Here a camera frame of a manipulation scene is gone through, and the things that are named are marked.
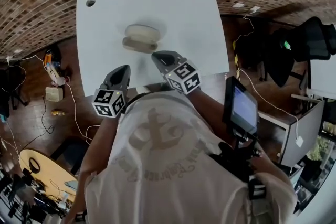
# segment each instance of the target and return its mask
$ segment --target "beige container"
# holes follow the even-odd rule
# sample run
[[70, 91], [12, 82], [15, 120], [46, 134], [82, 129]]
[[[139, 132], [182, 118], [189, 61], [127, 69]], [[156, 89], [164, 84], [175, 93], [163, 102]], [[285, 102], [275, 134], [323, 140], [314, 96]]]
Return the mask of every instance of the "beige container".
[[46, 100], [51, 102], [58, 102], [63, 99], [63, 89], [46, 87]]

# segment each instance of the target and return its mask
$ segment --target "desk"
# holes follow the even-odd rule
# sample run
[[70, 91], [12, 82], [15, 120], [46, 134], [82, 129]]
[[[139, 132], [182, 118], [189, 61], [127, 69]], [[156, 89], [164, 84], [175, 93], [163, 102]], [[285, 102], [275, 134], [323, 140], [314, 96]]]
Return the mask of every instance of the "desk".
[[298, 135], [303, 138], [299, 147], [296, 143], [297, 121], [277, 119], [259, 112], [258, 135], [260, 144], [272, 161], [293, 167], [315, 145], [322, 122], [324, 102], [319, 102], [299, 118]]
[[85, 96], [121, 65], [131, 67], [129, 87], [163, 82], [151, 54], [124, 49], [125, 29], [151, 26], [161, 33], [160, 50], [192, 60], [202, 76], [229, 72], [222, 21], [216, 0], [77, 0], [77, 47]]
[[55, 161], [50, 159], [49, 157], [43, 155], [42, 153], [36, 151], [36, 150], [22, 150], [20, 152], [20, 167], [23, 170], [24, 168], [28, 169], [30, 171], [29, 166], [29, 158], [33, 158], [36, 160], [36, 162], [39, 164], [41, 171], [37, 174], [32, 174], [34, 179], [38, 179], [43, 182], [46, 186], [46, 195], [54, 195], [55, 197], [60, 197], [63, 198], [64, 192], [60, 192], [57, 189], [57, 187], [53, 186], [54, 185], [58, 186], [60, 190], [65, 190], [69, 192], [68, 199], [70, 201], [74, 201], [75, 199], [75, 194], [76, 192], [67, 187], [64, 182], [72, 181], [77, 179], [72, 176], [69, 172], [67, 172], [65, 169], [63, 169], [61, 166], [59, 166]]
[[336, 55], [328, 61], [311, 60], [308, 76], [310, 83], [307, 94], [315, 94], [336, 100]]

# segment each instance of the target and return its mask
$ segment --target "table hole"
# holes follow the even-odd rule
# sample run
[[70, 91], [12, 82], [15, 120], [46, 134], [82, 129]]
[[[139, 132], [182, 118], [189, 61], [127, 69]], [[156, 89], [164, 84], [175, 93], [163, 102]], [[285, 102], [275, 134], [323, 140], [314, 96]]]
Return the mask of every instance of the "table hole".
[[96, 3], [96, 0], [87, 0], [86, 1], [86, 6], [92, 7]]

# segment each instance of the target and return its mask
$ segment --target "cable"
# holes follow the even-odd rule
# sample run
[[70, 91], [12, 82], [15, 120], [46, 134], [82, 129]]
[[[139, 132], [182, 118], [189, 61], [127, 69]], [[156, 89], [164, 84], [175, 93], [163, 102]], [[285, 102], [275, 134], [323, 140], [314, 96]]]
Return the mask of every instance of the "cable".
[[42, 123], [44, 129], [46, 130], [46, 132], [47, 132], [48, 134], [52, 134], [52, 133], [54, 132], [54, 130], [55, 130], [55, 127], [54, 127], [53, 125], [51, 125], [51, 126], [47, 129], [47, 128], [45, 127], [44, 123], [43, 123], [43, 116], [44, 116], [44, 114], [47, 112], [47, 106], [46, 106], [46, 101], [45, 101], [45, 99], [44, 99], [44, 96], [42, 96], [42, 99], [43, 99], [43, 103], [44, 103], [44, 112], [43, 112], [42, 117], [41, 117], [41, 123]]
[[59, 189], [59, 187], [57, 186], [57, 184], [54, 182], [53, 183], [53, 181], [51, 180], [51, 179], [49, 179], [49, 181], [50, 181], [50, 183], [55, 187], [55, 188], [57, 188], [58, 189], [58, 195], [56, 196], [56, 199], [58, 198], [58, 196], [60, 195], [60, 189]]
[[21, 60], [14, 60], [14, 61], [24, 61], [24, 60], [28, 60], [28, 59], [31, 59], [31, 58], [33, 58], [33, 57], [36, 57], [37, 59], [39, 59], [42, 63], [43, 63], [43, 68], [46, 70], [46, 71], [48, 71], [48, 69], [44, 66], [44, 62], [43, 62], [43, 60], [41, 59], [41, 58], [39, 58], [37, 55], [33, 55], [33, 56], [31, 56], [31, 57], [28, 57], [28, 58], [25, 58], [25, 59], [21, 59]]
[[27, 72], [26, 72], [26, 70], [23, 67], [21, 67], [19, 65], [14, 65], [14, 66], [9, 65], [9, 66], [10, 67], [20, 67], [21, 69], [23, 69], [23, 71], [25, 72], [25, 78], [23, 79], [23, 81], [13, 91], [7, 92], [4, 88], [2, 88], [2, 90], [5, 91], [5, 92], [7, 92], [7, 93], [11, 93], [11, 92], [16, 91], [16, 89], [19, 88], [25, 82], [25, 80], [27, 78]]
[[44, 99], [44, 96], [43, 96], [42, 98], [43, 98], [43, 103], [44, 103], [44, 112], [43, 112], [42, 117], [41, 117], [41, 122], [42, 122], [42, 125], [43, 125], [43, 127], [44, 127], [44, 129], [45, 129], [46, 131], [45, 131], [43, 134], [41, 134], [41, 135], [35, 137], [34, 139], [32, 139], [30, 142], [28, 142], [28, 143], [27, 143], [21, 150], [24, 150], [29, 144], [31, 144], [34, 140], [38, 139], [39, 137], [45, 135], [46, 133], [48, 133], [48, 134], [52, 134], [52, 133], [54, 132], [54, 130], [55, 130], [55, 126], [51, 125], [49, 128], [46, 128], [45, 125], [44, 125], [44, 123], [43, 123], [43, 116], [44, 116], [44, 114], [47, 112], [47, 106], [46, 106], [46, 101], [45, 101], [45, 99]]
[[89, 127], [86, 129], [86, 133], [85, 133], [85, 135], [83, 135], [83, 133], [82, 133], [82, 131], [81, 131], [81, 129], [79, 128], [79, 125], [78, 125], [78, 123], [77, 123], [77, 119], [76, 119], [76, 101], [75, 101], [75, 97], [74, 97], [74, 95], [73, 95], [73, 93], [72, 93], [71, 86], [70, 86], [69, 84], [67, 84], [67, 83], [66, 83], [66, 85], [69, 87], [70, 92], [71, 92], [71, 96], [72, 96], [72, 99], [73, 99], [73, 104], [74, 104], [74, 108], [75, 108], [75, 123], [76, 123], [76, 125], [77, 125], [77, 127], [78, 127], [78, 130], [79, 130], [80, 134], [81, 134], [83, 137], [85, 137], [85, 141], [86, 141], [86, 143], [88, 143], [88, 144], [90, 145], [90, 143], [87, 141], [87, 139], [89, 139], [89, 140], [92, 140], [92, 139], [87, 137], [87, 135], [88, 135], [88, 130], [89, 130], [89, 128], [91, 128], [91, 127], [99, 127], [100, 125], [92, 125], [92, 126], [89, 126]]
[[10, 125], [9, 125], [8, 121], [6, 121], [6, 123], [7, 123], [7, 125], [8, 125], [8, 128], [9, 128], [9, 130], [10, 130], [10, 133], [12, 134], [12, 137], [13, 137], [13, 142], [14, 142], [14, 145], [15, 145], [15, 148], [16, 148], [16, 153], [17, 153], [17, 155], [18, 155], [18, 156], [19, 156], [19, 158], [20, 158], [20, 155], [19, 155], [19, 150], [17, 149], [16, 143], [15, 143], [15, 138], [14, 138], [14, 134], [13, 134], [12, 128], [10, 127]]
[[57, 195], [57, 197], [60, 195], [60, 192], [61, 192], [61, 191], [65, 192], [65, 193], [67, 193], [67, 194], [73, 195], [73, 196], [76, 195], [76, 194], [72, 194], [72, 193], [69, 193], [69, 192], [67, 192], [67, 191], [65, 191], [65, 190], [60, 189], [60, 188], [57, 186], [57, 184], [56, 184], [55, 182], [53, 183], [53, 181], [52, 181], [51, 179], [49, 179], [49, 181], [50, 181], [50, 183], [51, 183], [55, 188], [58, 189], [58, 195]]
[[238, 39], [239, 39], [241, 36], [245, 36], [245, 37], [247, 37], [247, 36], [249, 36], [250, 34], [252, 34], [252, 33], [254, 32], [254, 26], [253, 26], [251, 20], [250, 20], [249, 18], [246, 18], [247, 15], [251, 15], [251, 14], [253, 14], [253, 13], [255, 13], [255, 11], [253, 11], [253, 12], [251, 12], [251, 13], [248, 13], [248, 14], [246, 14], [246, 15], [243, 17], [243, 19], [245, 19], [245, 20], [249, 20], [249, 21], [250, 21], [250, 23], [251, 23], [251, 25], [252, 25], [252, 28], [253, 28], [253, 31], [250, 32], [250, 33], [248, 33], [247, 35], [243, 35], [243, 34], [240, 35], [240, 36], [235, 40], [236, 42], [238, 41]]
[[[47, 69], [46, 69], [46, 67], [44, 66], [44, 62], [43, 62], [43, 60], [41, 59], [41, 58], [39, 58], [37, 55], [33, 55], [33, 56], [31, 56], [31, 57], [28, 57], [28, 58], [25, 58], [25, 59], [21, 59], [21, 60], [15, 60], [15, 61], [23, 61], [23, 60], [28, 60], [28, 59], [31, 59], [31, 58], [33, 58], [33, 57], [36, 57], [37, 59], [39, 59], [42, 63], [43, 63], [43, 67], [44, 67], [44, 69], [46, 70], [46, 71], [48, 71]], [[21, 66], [19, 66], [19, 65], [14, 65], [14, 66], [11, 66], [10, 64], [9, 64], [9, 62], [10, 62], [10, 60], [8, 59], [7, 60], [7, 62], [8, 62], [8, 66], [10, 66], [10, 67], [20, 67], [21, 69], [23, 69], [23, 71], [25, 72], [25, 78], [24, 78], [24, 80], [13, 90], [13, 91], [10, 91], [10, 92], [7, 92], [4, 88], [2, 88], [2, 90], [3, 91], [5, 91], [5, 92], [7, 92], [7, 93], [11, 93], [11, 92], [14, 92], [17, 88], [19, 88], [24, 82], [25, 82], [25, 80], [26, 80], [26, 78], [27, 78], [27, 72], [26, 72], [26, 70], [23, 68], [23, 67], [21, 67]]]
[[240, 69], [240, 68], [239, 68], [239, 69], [237, 70], [237, 75], [239, 76], [239, 72], [241, 72], [241, 71], [248, 77], [249, 81], [251, 82], [251, 85], [252, 85], [253, 90], [257, 93], [257, 95], [260, 96], [261, 99], [263, 99], [266, 103], [270, 104], [270, 105], [273, 106], [274, 108], [276, 108], [276, 109], [278, 109], [278, 110], [280, 110], [280, 111], [282, 111], [282, 112], [285, 112], [286, 114], [288, 114], [288, 115], [290, 115], [290, 116], [292, 116], [293, 118], [296, 119], [296, 121], [297, 121], [297, 125], [296, 125], [296, 133], [295, 133], [295, 135], [296, 135], [296, 141], [297, 141], [297, 140], [299, 139], [299, 135], [298, 135], [299, 119], [298, 119], [298, 117], [296, 117], [296, 116], [294, 116], [294, 115], [288, 113], [287, 111], [285, 111], [285, 110], [283, 110], [283, 109], [280, 109], [280, 108], [276, 107], [275, 105], [271, 104], [270, 102], [268, 102], [264, 97], [262, 97], [262, 96], [259, 94], [259, 92], [257, 92], [256, 88], [255, 88], [254, 85], [253, 85], [253, 82], [252, 82], [251, 78], [249, 77], [249, 75], [248, 75], [243, 69]]
[[[13, 141], [14, 141], [14, 145], [15, 146], [13, 146], [10, 142], [8, 142], [8, 141], [6, 141], [6, 140], [4, 140], [3, 138], [1, 138], [0, 137], [0, 139], [1, 139], [1, 141], [2, 142], [5, 142], [6, 144], [8, 144], [8, 145], [10, 145], [14, 150], [15, 150], [15, 152], [16, 152], [16, 154], [17, 154], [17, 156], [18, 156], [18, 162], [20, 162], [20, 154], [19, 154], [19, 150], [17, 149], [17, 146], [16, 146], [16, 143], [15, 143], [15, 139], [14, 139], [14, 134], [13, 134], [13, 131], [12, 131], [12, 128], [10, 127], [10, 125], [9, 125], [9, 123], [6, 121], [6, 123], [7, 123], [7, 125], [8, 125], [8, 128], [9, 128], [9, 130], [10, 130], [10, 133], [12, 134], [12, 137], [13, 137]], [[22, 160], [22, 162], [27, 166], [27, 167], [29, 167], [26, 163], [25, 163], [25, 161], [21, 158], [21, 160]]]

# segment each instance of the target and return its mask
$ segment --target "white cable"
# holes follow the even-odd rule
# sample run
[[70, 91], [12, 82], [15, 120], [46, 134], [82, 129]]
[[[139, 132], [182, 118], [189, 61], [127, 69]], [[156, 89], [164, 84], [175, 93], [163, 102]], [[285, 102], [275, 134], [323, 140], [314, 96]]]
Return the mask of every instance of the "white cable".
[[270, 105], [273, 106], [274, 108], [276, 108], [276, 109], [278, 109], [278, 110], [280, 110], [280, 111], [282, 111], [282, 112], [285, 112], [286, 114], [288, 114], [288, 115], [290, 115], [290, 116], [292, 116], [293, 118], [296, 119], [297, 124], [296, 124], [296, 133], [295, 133], [295, 135], [296, 135], [296, 141], [297, 141], [298, 138], [299, 138], [299, 135], [298, 135], [299, 119], [298, 119], [298, 117], [296, 117], [296, 116], [294, 116], [294, 115], [288, 113], [287, 111], [285, 111], [285, 110], [283, 110], [283, 109], [280, 109], [280, 108], [276, 107], [275, 105], [273, 105], [273, 104], [271, 104], [270, 102], [268, 102], [267, 100], [265, 100], [265, 98], [262, 97], [262, 96], [259, 94], [259, 92], [257, 92], [256, 88], [255, 88], [254, 85], [253, 85], [253, 82], [252, 82], [251, 78], [249, 77], [249, 75], [248, 75], [243, 69], [240, 69], [240, 68], [239, 68], [239, 69], [237, 70], [237, 74], [239, 75], [239, 72], [241, 72], [241, 71], [248, 77], [248, 79], [249, 79], [250, 82], [251, 82], [251, 85], [252, 85], [253, 90], [257, 93], [257, 95], [260, 96], [261, 99], [263, 99], [266, 103], [270, 104]]
[[87, 139], [90, 139], [90, 140], [92, 140], [91, 138], [88, 138], [88, 130], [91, 128], [91, 127], [99, 127], [100, 125], [91, 125], [91, 126], [89, 126], [87, 129], [86, 129], [86, 133], [85, 133], [85, 141], [86, 141], [86, 143], [88, 143], [89, 144], [89, 142], [87, 141]]
[[21, 60], [13, 60], [13, 61], [24, 61], [24, 60], [31, 59], [31, 58], [33, 58], [33, 57], [36, 57], [37, 59], [39, 59], [39, 60], [43, 63], [43, 68], [44, 68], [46, 71], [48, 71], [48, 69], [44, 66], [44, 62], [43, 62], [43, 60], [42, 60], [41, 58], [39, 58], [37, 55], [33, 55], [33, 56], [28, 57], [28, 58], [25, 58], [25, 59], [21, 59]]
[[23, 71], [25, 72], [25, 79], [13, 90], [13, 91], [11, 91], [11, 92], [14, 92], [17, 88], [19, 88], [24, 82], [25, 82], [25, 80], [26, 80], [26, 78], [27, 78], [27, 72], [26, 72], [26, 70], [23, 68], [23, 67], [21, 67], [21, 66], [18, 66], [18, 65], [14, 65], [14, 66], [11, 66], [10, 64], [9, 64], [9, 62], [8, 62], [8, 65], [10, 66], [10, 67], [20, 67], [21, 69], [23, 69]]
[[14, 138], [14, 134], [13, 134], [12, 128], [11, 128], [10, 125], [8, 124], [8, 121], [6, 121], [6, 123], [7, 123], [7, 125], [8, 125], [9, 130], [10, 130], [10, 133], [12, 134], [13, 142], [14, 142], [14, 145], [15, 145], [15, 148], [16, 148], [16, 153], [17, 153], [17, 155], [20, 157], [20, 155], [19, 155], [19, 150], [17, 149], [16, 143], [15, 143], [15, 138]]
[[243, 19], [245, 19], [245, 20], [249, 20], [249, 21], [250, 21], [250, 23], [251, 23], [251, 25], [252, 25], [252, 28], [253, 28], [253, 31], [250, 32], [250, 33], [248, 33], [247, 35], [240, 35], [240, 36], [235, 40], [236, 42], [238, 41], [238, 39], [239, 39], [241, 36], [245, 36], [245, 37], [247, 37], [247, 36], [249, 36], [250, 34], [252, 34], [252, 33], [254, 32], [254, 26], [253, 26], [251, 20], [250, 20], [249, 18], [246, 18], [247, 15], [251, 15], [251, 14], [253, 14], [253, 13], [255, 13], [255, 11], [253, 11], [253, 12], [251, 12], [251, 13], [248, 13], [248, 14], [246, 14], [246, 15], [243, 17]]
[[1, 138], [1, 141], [2, 141], [2, 142], [5, 142], [5, 143], [8, 144], [8, 145], [10, 145], [10, 146], [15, 150], [16, 154], [18, 154], [18, 152], [16, 151], [15, 146], [13, 146], [10, 142], [4, 140], [3, 138]]
[[[21, 60], [14, 60], [14, 61], [23, 61], [23, 60], [28, 60], [28, 59], [31, 59], [33, 57], [36, 57], [37, 59], [39, 59], [42, 63], [43, 63], [43, 68], [48, 71], [48, 69], [46, 69], [46, 67], [44, 66], [44, 62], [41, 58], [39, 58], [37, 55], [33, 55], [31, 57], [28, 57], [28, 58], [25, 58], [25, 59], [21, 59]], [[10, 60], [7, 61], [8, 62], [8, 66], [10, 67], [20, 67], [21, 69], [23, 69], [23, 71], [25, 72], [25, 79], [11, 92], [14, 92], [17, 88], [19, 88], [25, 81], [26, 81], [26, 78], [27, 78], [27, 72], [26, 72], [26, 69], [24, 69], [23, 67], [19, 66], [19, 65], [14, 65], [14, 66], [11, 66], [9, 64]]]
[[86, 143], [88, 143], [88, 144], [90, 145], [90, 143], [87, 141], [87, 139], [89, 139], [89, 140], [92, 140], [92, 139], [87, 137], [87, 135], [88, 135], [88, 130], [89, 130], [89, 128], [91, 128], [91, 127], [98, 127], [98, 126], [100, 126], [100, 125], [92, 125], [92, 126], [89, 126], [89, 127], [86, 129], [86, 133], [85, 133], [85, 135], [83, 135], [83, 133], [82, 133], [82, 131], [81, 131], [81, 129], [79, 128], [79, 125], [78, 125], [78, 123], [77, 123], [77, 119], [76, 119], [76, 101], [75, 101], [75, 97], [74, 97], [74, 95], [73, 95], [73, 93], [72, 93], [71, 86], [70, 86], [69, 84], [67, 84], [67, 83], [66, 83], [66, 85], [69, 87], [70, 92], [71, 92], [71, 96], [72, 96], [72, 99], [73, 99], [73, 104], [74, 104], [74, 108], [75, 108], [75, 123], [76, 123], [76, 125], [77, 125], [77, 127], [78, 127], [78, 130], [79, 130], [80, 134], [81, 134], [83, 137], [85, 137], [85, 141], [86, 141]]

